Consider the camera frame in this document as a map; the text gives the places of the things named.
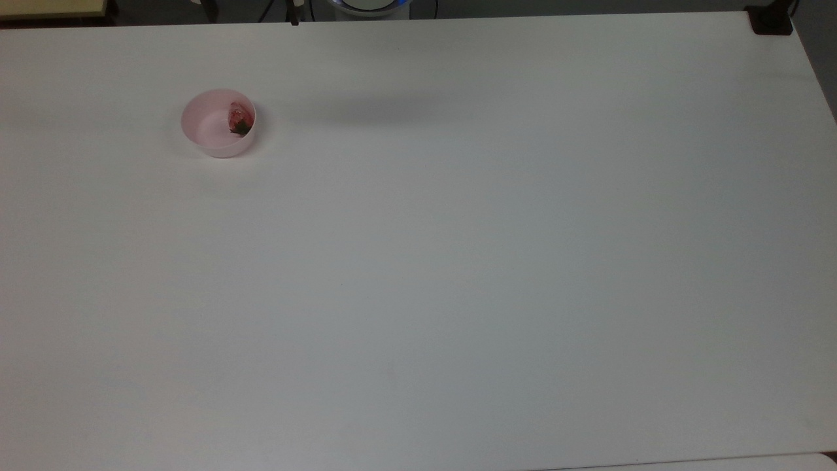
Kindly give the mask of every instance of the red fruit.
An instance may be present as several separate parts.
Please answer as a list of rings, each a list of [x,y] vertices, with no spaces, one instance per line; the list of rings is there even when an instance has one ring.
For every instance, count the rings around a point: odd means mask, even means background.
[[[253,127],[253,115],[241,103],[233,101],[229,105],[229,131],[245,135]]]

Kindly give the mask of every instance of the table surface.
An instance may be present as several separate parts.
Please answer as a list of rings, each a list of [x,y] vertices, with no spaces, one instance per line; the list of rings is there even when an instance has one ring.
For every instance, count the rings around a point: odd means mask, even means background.
[[[0,19],[104,16],[106,0],[0,0]]]
[[[677,13],[0,41],[0,468],[837,449],[837,126],[796,35]],[[258,108],[240,158],[179,130],[216,87]]]
[[[587,471],[789,471],[790,469],[794,471],[837,471],[837,463],[822,454],[799,454],[585,469]]]

